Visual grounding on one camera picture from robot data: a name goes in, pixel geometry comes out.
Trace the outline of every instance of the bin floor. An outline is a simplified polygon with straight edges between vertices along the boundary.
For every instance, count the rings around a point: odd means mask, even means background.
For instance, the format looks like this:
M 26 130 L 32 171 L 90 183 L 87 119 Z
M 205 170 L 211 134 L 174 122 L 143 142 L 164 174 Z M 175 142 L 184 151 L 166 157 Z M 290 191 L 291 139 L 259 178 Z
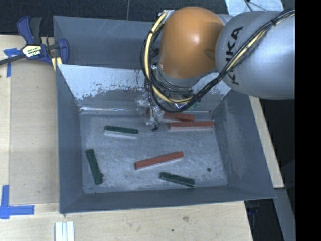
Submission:
M 160 180 L 158 175 L 162 171 L 193 178 L 195 187 L 227 185 L 215 127 L 213 130 L 169 132 L 167 124 L 162 123 L 152 132 L 152 127 L 136 115 L 93 114 L 81 114 L 80 125 L 84 193 L 186 188 Z M 105 125 L 138 129 L 139 134 L 135 139 L 106 136 Z M 87 149 L 94 149 L 104 174 L 102 184 L 94 182 L 85 154 Z M 134 168 L 136 161 L 178 151 L 183 151 L 183 158 L 139 170 Z

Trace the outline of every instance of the gray bin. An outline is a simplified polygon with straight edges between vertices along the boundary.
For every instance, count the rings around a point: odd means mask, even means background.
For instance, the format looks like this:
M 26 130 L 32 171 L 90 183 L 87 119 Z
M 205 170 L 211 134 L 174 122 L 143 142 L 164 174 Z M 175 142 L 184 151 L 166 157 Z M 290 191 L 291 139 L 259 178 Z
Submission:
M 152 23 L 55 17 L 70 60 L 57 68 L 60 212 L 181 206 L 273 198 L 274 189 L 249 97 L 223 83 L 192 113 L 212 131 L 156 132 L 137 113 L 143 93 L 140 49 Z M 137 139 L 107 137 L 105 125 L 139 129 Z M 85 150 L 93 148 L 104 182 L 95 185 Z M 183 151 L 177 161 L 134 169 L 134 162 Z M 188 188 L 161 171 L 195 179 Z

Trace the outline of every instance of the green block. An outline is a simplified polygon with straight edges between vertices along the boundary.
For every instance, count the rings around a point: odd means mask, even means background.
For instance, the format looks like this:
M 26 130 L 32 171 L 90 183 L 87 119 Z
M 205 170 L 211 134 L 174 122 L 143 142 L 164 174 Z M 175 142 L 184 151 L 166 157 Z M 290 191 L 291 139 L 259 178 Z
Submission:
M 104 134 L 108 136 L 115 136 L 115 137 L 137 137 L 138 130 L 106 125 Z
M 184 185 L 184 186 L 188 186 L 188 187 L 194 187 L 194 185 L 195 185 L 194 179 L 182 177 L 182 176 L 175 175 L 175 174 L 170 174 L 167 172 L 161 172 L 159 174 L 159 178 L 162 180 L 170 181 L 170 182 Z
M 86 150 L 87 159 L 90 165 L 91 173 L 94 177 L 96 185 L 101 184 L 103 181 L 102 177 L 104 174 L 100 172 L 98 162 L 93 149 Z

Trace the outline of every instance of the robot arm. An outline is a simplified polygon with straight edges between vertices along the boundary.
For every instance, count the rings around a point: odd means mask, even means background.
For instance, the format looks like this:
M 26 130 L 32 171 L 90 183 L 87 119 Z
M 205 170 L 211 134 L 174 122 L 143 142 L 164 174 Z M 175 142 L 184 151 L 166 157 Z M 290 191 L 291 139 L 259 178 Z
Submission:
M 151 109 L 187 110 L 222 80 L 247 95 L 294 99 L 295 10 L 248 12 L 223 22 L 198 7 L 160 15 L 141 52 Z M 155 49 L 160 33 L 160 48 Z M 218 76 L 193 92 L 213 71 Z

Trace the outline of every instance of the dark floor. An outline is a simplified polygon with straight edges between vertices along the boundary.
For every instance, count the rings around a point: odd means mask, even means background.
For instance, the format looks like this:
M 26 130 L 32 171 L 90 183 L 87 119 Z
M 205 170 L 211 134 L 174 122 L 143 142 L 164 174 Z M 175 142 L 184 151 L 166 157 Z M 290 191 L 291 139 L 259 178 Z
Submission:
M 285 9 L 294 9 L 295 0 L 282 0 Z M 17 34 L 16 22 L 23 16 L 43 17 L 41 36 L 53 36 L 53 15 L 89 18 L 154 21 L 164 9 L 200 6 L 215 13 L 227 13 L 224 0 L 0 0 L 0 33 Z M 272 142 L 287 179 L 294 159 L 294 101 L 261 100 Z M 295 185 L 287 189 L 295 213 Z M 254 240 L 283 240 L 272 200 L 250 204 Z

